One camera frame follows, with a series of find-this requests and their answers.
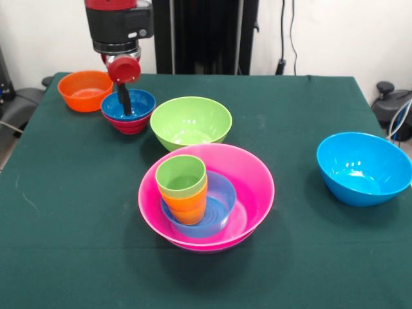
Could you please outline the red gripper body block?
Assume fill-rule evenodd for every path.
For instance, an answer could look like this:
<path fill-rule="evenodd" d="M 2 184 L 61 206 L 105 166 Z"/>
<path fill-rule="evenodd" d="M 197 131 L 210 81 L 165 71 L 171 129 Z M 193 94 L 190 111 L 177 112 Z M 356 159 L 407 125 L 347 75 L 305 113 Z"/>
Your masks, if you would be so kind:
<path fill-rule="evenodd" d="M 141 51 L 124 53 L 101 53 L 110 79 L 117 84 L 136 82 L 141 75 Z"/>

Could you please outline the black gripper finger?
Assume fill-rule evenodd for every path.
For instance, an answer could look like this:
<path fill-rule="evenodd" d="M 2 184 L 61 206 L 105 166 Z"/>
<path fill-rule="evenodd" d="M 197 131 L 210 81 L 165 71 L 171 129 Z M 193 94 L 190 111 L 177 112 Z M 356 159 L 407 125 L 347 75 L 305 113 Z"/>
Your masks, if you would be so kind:
<path fill-rule="evenodd" d="M 123 105 L 124 114 L 130 115 L 131 114 L 131 101 L 129 98 L 129 91 L 126 88 L 126 85 L 124 83 L 118 83 L 117 92 L 118 92 L 119 102 Z"/>

